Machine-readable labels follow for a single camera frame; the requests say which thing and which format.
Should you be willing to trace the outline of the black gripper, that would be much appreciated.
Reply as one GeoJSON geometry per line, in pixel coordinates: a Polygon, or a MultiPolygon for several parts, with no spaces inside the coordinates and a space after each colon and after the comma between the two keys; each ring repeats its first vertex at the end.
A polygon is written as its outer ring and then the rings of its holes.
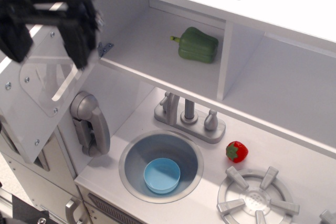
{"type": "Polygon", "coordinates": [[[77,69],[96,48],[98,13],[93,0],[1,0],[1,51],[22,62],[33,45],[27,24],[56,26],[77,69]]]}

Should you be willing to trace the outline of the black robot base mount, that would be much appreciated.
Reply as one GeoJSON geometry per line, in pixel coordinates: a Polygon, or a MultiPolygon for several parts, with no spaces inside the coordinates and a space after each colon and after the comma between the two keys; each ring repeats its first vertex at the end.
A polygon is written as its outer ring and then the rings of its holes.
{"type": "Polygon", "coordinates": [[[12,211],[12,217],[6,217],[1,211],[1,223],[54,223],[49,218],[49,212],[39,211],[14,195],[10,196],[10,200],[1,197],[1,203],[9,205],[12,211]]]}

